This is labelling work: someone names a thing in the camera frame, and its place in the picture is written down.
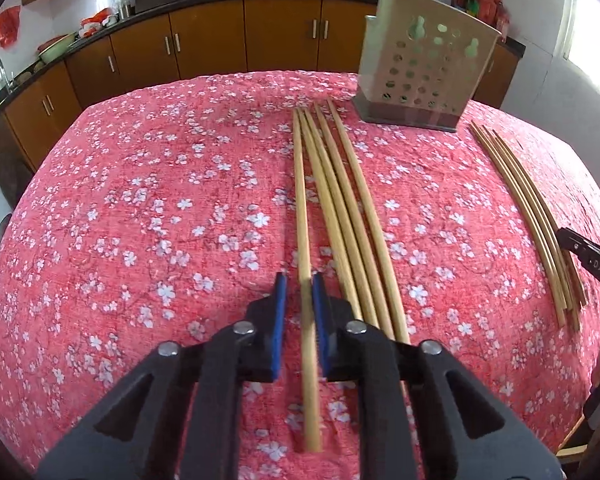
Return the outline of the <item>brown lower kitchen cabinets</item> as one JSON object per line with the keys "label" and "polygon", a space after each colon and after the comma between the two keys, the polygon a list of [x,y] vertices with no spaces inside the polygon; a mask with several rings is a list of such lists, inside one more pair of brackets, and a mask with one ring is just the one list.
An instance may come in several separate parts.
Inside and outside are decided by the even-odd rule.
{"label": "brown lower kitchen cabinets", "polygon": [[0,105],[0,179],[24,188],[87,107],[198,76],[354,73],[366,122],[454,130],[501,40],[436,0],[195,0],[79,41]]}

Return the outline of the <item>green basin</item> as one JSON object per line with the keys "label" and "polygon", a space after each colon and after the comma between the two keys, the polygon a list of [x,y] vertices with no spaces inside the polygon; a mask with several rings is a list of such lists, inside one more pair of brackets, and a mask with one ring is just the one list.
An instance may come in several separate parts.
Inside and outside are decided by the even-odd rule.
{"label": "green basin", "polygon": [[70,34],[64,36],[57,36],[44,42],[38,47],[38,58],[44,63],[48,64],[63,55],[71,45],[76,41],[76,33],[70,32]]}

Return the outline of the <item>red bag hanging on wall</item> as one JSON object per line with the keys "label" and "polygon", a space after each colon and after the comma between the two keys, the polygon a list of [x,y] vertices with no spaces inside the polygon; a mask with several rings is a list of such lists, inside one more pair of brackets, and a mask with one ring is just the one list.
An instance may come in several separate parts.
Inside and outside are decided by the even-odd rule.
{"label": "red bag hanging on wall", "polygon": [[2,49],[7,49],[17,42],[20,10],[20,6],[10,6],[0,12],[0,47]]}

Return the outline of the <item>perforated metal utensil holder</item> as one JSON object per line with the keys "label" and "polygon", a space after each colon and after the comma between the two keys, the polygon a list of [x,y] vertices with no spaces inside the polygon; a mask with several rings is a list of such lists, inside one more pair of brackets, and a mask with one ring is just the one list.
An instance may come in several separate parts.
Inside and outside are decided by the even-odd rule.
{"label": "perforated metal utensil holder", "polygon": [[353,104],[364,122],[455,131],[500,33],[437,0],[378,0]]}

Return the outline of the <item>bright window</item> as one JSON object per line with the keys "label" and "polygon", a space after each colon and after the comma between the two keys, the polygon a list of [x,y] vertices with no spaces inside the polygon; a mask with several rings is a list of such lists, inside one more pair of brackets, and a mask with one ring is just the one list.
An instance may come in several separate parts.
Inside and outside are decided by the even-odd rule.
{"label": "bright window", "polygon": [[562,57],[600,95],[600,0],[565,0]]}

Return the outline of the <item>pink floral tablecloth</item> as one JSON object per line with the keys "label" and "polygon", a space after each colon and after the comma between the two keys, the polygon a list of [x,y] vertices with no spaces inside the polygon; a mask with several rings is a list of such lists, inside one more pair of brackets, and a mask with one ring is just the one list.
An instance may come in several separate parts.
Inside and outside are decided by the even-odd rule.
{"label": "pink floral tablecloth", "polygon": [[495,130],[561,226],[600,243],[600,189],[561,140],[469,103],[452,133],[362,122],[355,76],[163,84],[89,107],[42,163],[0,247],[0,437],[28,469],[155,346],[238,320],[297,276],[292,112],[348,130],[413,342],[455,354],[550,448],[590,390],[600,283],[557,324],[533,240],[471,125]]}

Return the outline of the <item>black kitchen countertop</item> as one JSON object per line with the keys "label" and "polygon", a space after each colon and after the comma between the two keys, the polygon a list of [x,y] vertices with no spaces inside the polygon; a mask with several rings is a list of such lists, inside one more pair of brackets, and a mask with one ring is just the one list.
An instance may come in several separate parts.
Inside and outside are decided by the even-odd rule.
{"label": "black kitchen countertop", "polygon": [[0,104],[30,110],[50,90],[64,126],[113,96],[201,75],[253,70],[354,73],[377,0],[181,0],[82,39]]}

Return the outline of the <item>red plastic bag on counter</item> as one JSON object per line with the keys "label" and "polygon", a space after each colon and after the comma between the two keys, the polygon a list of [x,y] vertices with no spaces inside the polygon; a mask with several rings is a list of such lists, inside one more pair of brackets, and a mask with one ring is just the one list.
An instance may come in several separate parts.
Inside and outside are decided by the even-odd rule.
{"label": "red plastic bag on counter", "polygon": [[506,41],[510,14],[503,0],[451,0],[451,6],[495,28],[500,33],[500,41]]}

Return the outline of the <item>red white bag on counter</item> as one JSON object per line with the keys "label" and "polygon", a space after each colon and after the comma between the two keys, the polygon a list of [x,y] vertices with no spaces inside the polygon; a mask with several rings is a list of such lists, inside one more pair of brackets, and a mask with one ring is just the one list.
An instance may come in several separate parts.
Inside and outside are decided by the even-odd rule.
{"label": "red white bag on counter", "polygon": [[80,38],[91,37],[107,26],[110,20],[116,19],[116,12],[111,8],[105,8],[88,18],[82,18],[78,34]]}

